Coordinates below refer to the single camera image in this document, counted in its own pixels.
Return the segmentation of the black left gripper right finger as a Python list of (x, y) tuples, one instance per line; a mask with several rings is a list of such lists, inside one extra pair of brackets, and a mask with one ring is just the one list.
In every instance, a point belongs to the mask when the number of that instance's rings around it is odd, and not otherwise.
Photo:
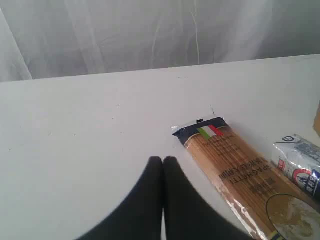
[(217, 213), (192, 186), (177, 158), (163, 161), (164, 220), (168, 240), (250, 240)]

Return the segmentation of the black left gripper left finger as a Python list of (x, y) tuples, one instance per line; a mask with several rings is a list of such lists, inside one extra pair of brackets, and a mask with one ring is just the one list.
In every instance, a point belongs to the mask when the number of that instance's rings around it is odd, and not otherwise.
[(163, 162), (152, 156), (122, 203), (80, 240), (159, 240), (163, 219)]

